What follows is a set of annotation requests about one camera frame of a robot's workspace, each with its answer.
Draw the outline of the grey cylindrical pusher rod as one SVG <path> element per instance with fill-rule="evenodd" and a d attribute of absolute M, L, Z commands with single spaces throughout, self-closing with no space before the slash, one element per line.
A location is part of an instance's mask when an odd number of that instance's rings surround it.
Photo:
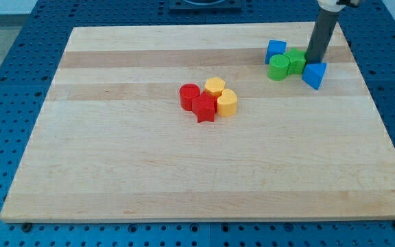
<path fill-rule="evenodd" d="M 316 64 L 323 61 L 338 18 L 339 12 L 331 12 L 320 8 L 305 54 L 307 64 Z"/>

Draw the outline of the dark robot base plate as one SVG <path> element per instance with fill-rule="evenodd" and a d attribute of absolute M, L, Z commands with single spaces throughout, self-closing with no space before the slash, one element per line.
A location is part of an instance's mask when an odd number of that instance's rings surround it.
<path fill-rule="evenodd" d="M 242 0 L 165 0 L 170 12 L 241 10 Z"/>

